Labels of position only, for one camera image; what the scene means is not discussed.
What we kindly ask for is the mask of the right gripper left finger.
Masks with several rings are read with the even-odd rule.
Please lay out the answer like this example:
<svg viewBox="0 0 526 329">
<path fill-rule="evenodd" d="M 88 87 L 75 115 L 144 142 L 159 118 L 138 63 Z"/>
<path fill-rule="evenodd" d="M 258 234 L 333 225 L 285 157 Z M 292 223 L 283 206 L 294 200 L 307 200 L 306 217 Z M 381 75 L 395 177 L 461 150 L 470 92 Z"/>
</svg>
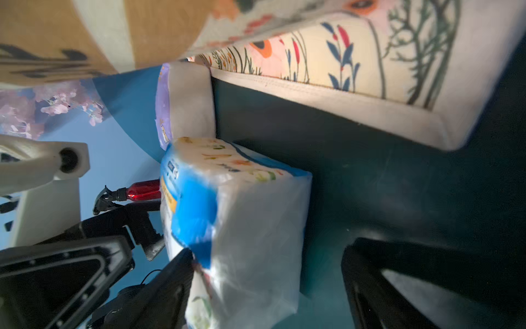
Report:
<svg viewBox="0 0 526 329">
<path fill-rule="evenodd" d="M 98 308 L 88 327 L 183 328 L 193 275 L 193 253 L 185 248 L 148 284 L 123 289 Z"/>
</svg>

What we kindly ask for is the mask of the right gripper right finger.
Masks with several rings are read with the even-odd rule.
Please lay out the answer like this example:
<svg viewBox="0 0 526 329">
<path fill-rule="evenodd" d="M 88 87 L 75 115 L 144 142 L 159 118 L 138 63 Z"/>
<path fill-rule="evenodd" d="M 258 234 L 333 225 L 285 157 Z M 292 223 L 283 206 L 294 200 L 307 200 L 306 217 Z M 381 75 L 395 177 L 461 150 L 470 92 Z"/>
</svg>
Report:
<svg viewBox="0 0 526 329">
<path fill-rule="evenodd" d="M 524 328 L 525 260 L 358 238 L 341 260 L 356 328 Z"/>
</svg>

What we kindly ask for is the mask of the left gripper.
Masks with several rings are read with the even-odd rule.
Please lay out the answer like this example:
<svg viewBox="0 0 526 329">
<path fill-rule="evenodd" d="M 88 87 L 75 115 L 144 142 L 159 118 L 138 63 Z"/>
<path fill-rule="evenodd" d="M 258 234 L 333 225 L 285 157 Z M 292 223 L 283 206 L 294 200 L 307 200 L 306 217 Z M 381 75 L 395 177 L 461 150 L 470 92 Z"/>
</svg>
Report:
<svg viewBox="0 0 526 329">
<path fill-rule="evenodd" d="M 131 249 L 149 261 L 164 249 L 149 218 L 159 210 L 159 200 L 126 204 L 43 244 L 1 251 L 1 327 L 77 328 L 130 270 Z"/>
</svg>

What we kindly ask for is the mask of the blue orange tissue pack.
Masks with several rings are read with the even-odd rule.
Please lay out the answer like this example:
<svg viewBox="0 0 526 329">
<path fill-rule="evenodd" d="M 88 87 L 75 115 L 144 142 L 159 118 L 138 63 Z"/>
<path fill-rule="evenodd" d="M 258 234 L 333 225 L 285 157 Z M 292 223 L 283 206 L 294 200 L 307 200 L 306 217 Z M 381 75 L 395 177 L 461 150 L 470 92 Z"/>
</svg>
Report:
<svg viewBox="0 0 526 329">
<path fill-rule="evenodd" d="M 272 328 L 299 308 L 310 172 L 216 138 L 161 162 L 168 255 L 193 253 L 189 328 Z"/>
</svg>

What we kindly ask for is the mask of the purple tissue pack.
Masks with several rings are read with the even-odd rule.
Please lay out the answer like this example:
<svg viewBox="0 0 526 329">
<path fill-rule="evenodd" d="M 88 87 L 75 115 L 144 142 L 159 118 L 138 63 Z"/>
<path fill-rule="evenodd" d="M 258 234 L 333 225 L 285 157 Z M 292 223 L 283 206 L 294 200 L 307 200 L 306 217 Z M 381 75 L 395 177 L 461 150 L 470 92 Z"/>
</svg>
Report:
<svg viewBox="0 0 526 329">
<path fill-rule="evenodd" d="M 156 129 L 160 146 L 182 137 L 216 137 L 210 70 L 190 62 L 164 63 L 158 77 Z"/>
</svg>

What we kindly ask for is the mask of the cream canvas tote bag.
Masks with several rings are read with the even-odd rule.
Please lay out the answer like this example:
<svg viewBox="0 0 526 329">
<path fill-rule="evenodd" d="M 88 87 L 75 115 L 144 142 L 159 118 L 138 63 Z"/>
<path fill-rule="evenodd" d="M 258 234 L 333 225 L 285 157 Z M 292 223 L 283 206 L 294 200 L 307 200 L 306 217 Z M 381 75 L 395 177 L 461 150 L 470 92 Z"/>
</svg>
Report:
<svg viewBox="0 0 526 329">
<path fill-rule="evenodd" d="M 524 1 L 2 1 L 1 91 L 190 62 L 453 151 L 524 33 Z"/>
</svg>

